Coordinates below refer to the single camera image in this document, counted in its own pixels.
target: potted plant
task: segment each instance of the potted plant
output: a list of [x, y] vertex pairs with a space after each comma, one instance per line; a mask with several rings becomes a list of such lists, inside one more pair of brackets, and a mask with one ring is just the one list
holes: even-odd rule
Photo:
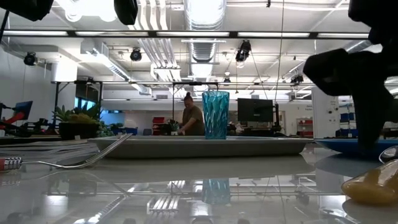
[[87, 104], [85, 104], [84, 107], [73, 110], [65, 110], [62, 106], [62, 109], [57, 107], [53, 113], [60, 121], [59, 130], [63, 140], [72, 140], [75, 136], [81, 139], [97, 137], [100, 126], [98, 105], [87, 109]]

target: teal glass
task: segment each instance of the teal glass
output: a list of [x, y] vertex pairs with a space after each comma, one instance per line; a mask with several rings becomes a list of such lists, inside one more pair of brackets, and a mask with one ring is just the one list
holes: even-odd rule
[[201, 94], [205, 114], [206, 139], [226, 139], [228, 125], [229, 93], [206, 91]]
[[203, 180], [201, 200], [210, 205], [226, 205], [231, 203], [229, 179]]

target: olive shirt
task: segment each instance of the olive shirt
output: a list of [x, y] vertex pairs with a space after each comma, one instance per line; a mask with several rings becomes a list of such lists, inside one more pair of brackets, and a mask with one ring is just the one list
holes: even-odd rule
[[193, 106], [191, 109], [185, 108], [182, 115], [182, 124], [186, 125], [191, 118], [195, 118], [196, 121], [192, 126], [185, 130], [187, 136], [202, 136], [205, 135], [205, 124], [203, 122], [203, 115], [197, 106]]

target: glossy white surface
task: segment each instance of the glossy white surface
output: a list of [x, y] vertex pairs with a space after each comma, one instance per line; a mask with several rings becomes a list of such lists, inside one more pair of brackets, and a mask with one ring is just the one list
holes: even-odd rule
[[27, 166], [0, 174], [0, 223], [396, 223], [397, 207], [364, 207], [341, 194], [344, 181], [378, 165], [308, 146], [294, 157]]

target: ceiling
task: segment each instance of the ceiling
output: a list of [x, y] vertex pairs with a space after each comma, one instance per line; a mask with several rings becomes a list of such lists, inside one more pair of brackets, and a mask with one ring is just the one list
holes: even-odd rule
[[[349, 1], [341, 0], [282, 0], [271, 2], [271, 7], [265, 7], [264, 1], [228, 0], [223, 30], [228, 31], [275, 31], [275, 32], [369, 32], [369, 28], [361, 23], [353, 22], [348, 17]], [[167, 0], [167, 25], [171, 30], [185, 30], [183, 2]], [[147, 6], [147, 21], [149, 23], [149, 5]], [[129, 30], [116, 19], [104, 22], [98, 16], [83, 16], [78, 22], [70, 22], [65, 18], [65, 11], [54, 3], [51, 13], [42, 21], [31, 22], [15, 14], [9, 17], [8, 29], [24, 30]], [[225, 72], [230, 72], [232, 82], [277, 82], [290, 81], [294, 75], [291, 69], [302, 63], [307, 57], [320, 52], [344, 47], [357, 40], [279, 40], [279, 39], [249, 39], [252, 54], [245, 61], [243, 68], [236, 67], [234, 59], [241, 39], [225, 39], [218, 44], [217, 63], [213, 67], [209, 80], [222, 81]], [[114, 80], [112, 72], [104, 65], [87, 59], [80, 53], [83, 38], [49, 38], [49, 37], [11, 37], [3, 38], [3, 44], [56, 45], [72, 54], [79, 60], [78, 75], [89, 75], [96, 80]], [[124, 67], [137, 81], [153, 81], [150, 76], [151, 62], [143, 54], [140, 62], [132, 62], [129, 58], [133, 47], [140, 47], [137, 39], [128, 38], [96, 38], [96, 42], [105, 43], [109, 47], [109, 57]], [[181, 68], [182, 78], [190, 77], [190, 56], [186, 44], [181, 39], [172, 39], [172, 48]]]

